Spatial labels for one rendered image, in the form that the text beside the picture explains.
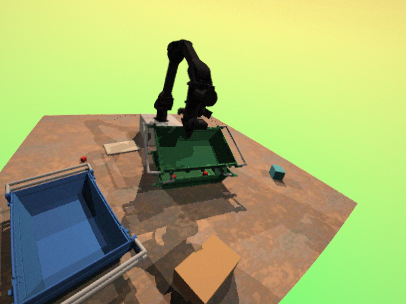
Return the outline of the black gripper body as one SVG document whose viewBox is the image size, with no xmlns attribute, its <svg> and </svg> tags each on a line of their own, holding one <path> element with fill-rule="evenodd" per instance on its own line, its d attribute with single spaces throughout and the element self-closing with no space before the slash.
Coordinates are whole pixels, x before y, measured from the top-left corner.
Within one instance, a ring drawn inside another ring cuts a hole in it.
<svg viewBox="0 0 406 304">
<path fill-rule="evenodd" d="M 203 104 L 195 100 L 186 99 L 184 100 L 185 107 L 179 107 L 177 109 L 177 114 L 182 113 L 183 119 L 188 120 L 188 127 L 192 130 L 207 130 L 208 124 L 203 119 L 198 119 L 200 107 Z"/>
</svg>

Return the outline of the small teal cube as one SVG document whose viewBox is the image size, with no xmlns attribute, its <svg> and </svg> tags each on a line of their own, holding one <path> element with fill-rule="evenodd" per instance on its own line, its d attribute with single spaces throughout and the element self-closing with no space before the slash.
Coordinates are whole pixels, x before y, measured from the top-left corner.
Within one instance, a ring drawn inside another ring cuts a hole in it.
<svg viewBox="0 0 406 304">
<path fill-rule="evenodd" d="M 283 167 L 274 164 L 272 164 L 269 173 L 273 180 L 274 179 L 282 180 L 285 175 Z"/>
</svg>

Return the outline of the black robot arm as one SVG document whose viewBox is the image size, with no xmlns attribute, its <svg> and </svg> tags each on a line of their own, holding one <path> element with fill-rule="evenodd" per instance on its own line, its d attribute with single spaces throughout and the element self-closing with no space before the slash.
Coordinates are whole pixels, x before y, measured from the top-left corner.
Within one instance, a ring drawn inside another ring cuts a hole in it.
<svg viewBox="0 0 406 304">
<path fill-rule="evenodd" d="M 203 104 L 200 107 L 199 116 L 205 116 L 210 119 L 212 111 L 206 108 L 215 105 L 218 100 L 215 86 L 213 86 L 210 67 L 200 60 L 193 48 L 193 43 L 186 39 L 171 41 L 167 46 L 167 55 L 169 58 L 167 72 L 163 90 L 159 93 L 154 103 L 157 115 L 154 117 L 159 122 L 167 120 L 167 110 L 173 106 L 173 87 L 177 75 L 179 64 L 186 58 L 188 63 L 187 75 L 190 79 L 186 99 L 195 100 Z"/>
</svg>

